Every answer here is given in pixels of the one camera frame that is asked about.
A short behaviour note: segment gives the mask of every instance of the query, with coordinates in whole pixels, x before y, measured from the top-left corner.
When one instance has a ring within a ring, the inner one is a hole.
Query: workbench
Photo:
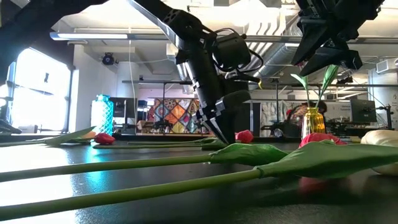
[[[291,151],[298,144],[275,143]],[[189,149],[92,149],[91,146],[0,148],[0,172],[66,164],[208,154]],[[0,206],[38,202],[252,169],[189,164],[60,175],[0,183]],[[322,187],[298,177],[266,178],[4,223],[397,223],[398,178],[365,170]]]

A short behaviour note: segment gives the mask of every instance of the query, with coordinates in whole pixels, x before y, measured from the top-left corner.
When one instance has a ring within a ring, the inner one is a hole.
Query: desk
[[[291,151],[298,144],[274,144]],[[83,162],[201,155],[199,149],[95,150],[90,146],[0,148],[0,172]],[[113,170],[0,183],[0,205],[161,184],[252,169],[190,164]],[[365,170],[301,193],[300,179],[266,178],[4,223],[397,223],[398,178]]]

